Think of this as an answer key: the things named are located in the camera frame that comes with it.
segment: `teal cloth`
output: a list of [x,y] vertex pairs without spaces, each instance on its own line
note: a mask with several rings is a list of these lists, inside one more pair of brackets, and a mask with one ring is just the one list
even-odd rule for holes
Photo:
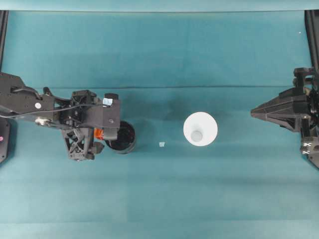
[[[302,11],[12,12],[2,70],[61,97],[118,93],[138,143],[74,162],[60,131],[13,122],[0,238],[318,238],[319,171],[300,136],[249,114],[310,64]],[[197,111],[218,123],[207,147],[183,136]]]
[[0,9],[36,11],[217,12],[318,9],[317,0],[1,0]]

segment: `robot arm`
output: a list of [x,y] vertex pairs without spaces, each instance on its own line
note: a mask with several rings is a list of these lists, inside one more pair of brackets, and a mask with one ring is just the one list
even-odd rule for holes
[[251,116],[300,132],[301,153],[319,168],[319,74],[314,68],[296,68],[294,75],[294,88],[251,110]]
[[5,73],[0,73],[0,89],[0,117],[60,129],[70,159],[94,159],[104,148],[101,142],[94,141],[94,135],[111,148],[112,144],[122,143],[121,148],[112,148],[115,151],[129,152],[134,147],[133,127],[126,123],[129,126],[121,129],[125,122],[120,119],[121,101],[116,94],[105,94],[100,99],[95,93],[82,90],[73,92],[71,99],[63,99],[47,87],[39,94],[25,86],[20,77]]

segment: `black cable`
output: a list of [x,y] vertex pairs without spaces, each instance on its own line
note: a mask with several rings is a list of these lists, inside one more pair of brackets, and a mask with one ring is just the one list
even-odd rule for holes
[[60,111],[67,111],[71,110],[77,107],[97,107],[97,106],[104,106],[104,107],[109,107],[109,105],[104,105],[104,104],[81,104],[81,105],[76,105],[76,106],[70,106],[62,109],[55,109],[55,110],[48,110],[48,111],[30,111],[26,113],[21,113],[21,114],[15,114],[11,116],[5,116],[5,115],[0,115],[0,117],[5,118],[5,119],[10,119],[10,118],[15,118],[15,117],[20,117],[20,116],[27,116],[35,113],[54,113],[54,112],[60,112]]

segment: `mounting plate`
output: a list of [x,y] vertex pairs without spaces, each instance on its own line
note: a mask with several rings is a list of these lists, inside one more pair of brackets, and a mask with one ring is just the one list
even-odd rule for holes
[[8,120],[0,118],[0,163],[7,158],[11,125]]

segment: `white dot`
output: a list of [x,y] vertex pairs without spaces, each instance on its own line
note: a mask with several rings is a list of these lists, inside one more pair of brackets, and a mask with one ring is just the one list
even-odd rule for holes
[[36,107],[37,109],[40,109],[42,105],[38,102],[38,103],[35,103],[34,107]]

